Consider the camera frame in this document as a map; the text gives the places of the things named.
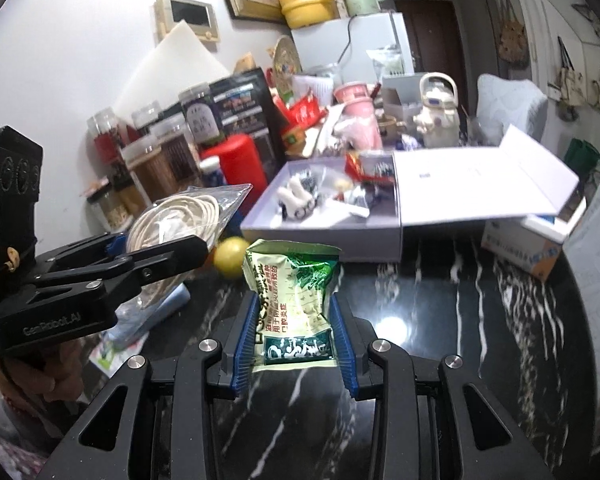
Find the person left hand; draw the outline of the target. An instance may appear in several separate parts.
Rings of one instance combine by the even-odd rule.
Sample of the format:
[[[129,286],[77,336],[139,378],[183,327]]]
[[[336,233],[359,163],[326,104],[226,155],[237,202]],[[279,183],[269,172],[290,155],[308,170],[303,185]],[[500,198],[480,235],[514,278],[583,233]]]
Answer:
[[[0,365],[1,394],[16,408],[30,413],[32,408],[18,388],[29,398],[42,396],[47,402],[78,400],[84,390],[82,350],[81,339],[64,342],[43,350],[44,364],[36,367],[5,356],[4,366]]]

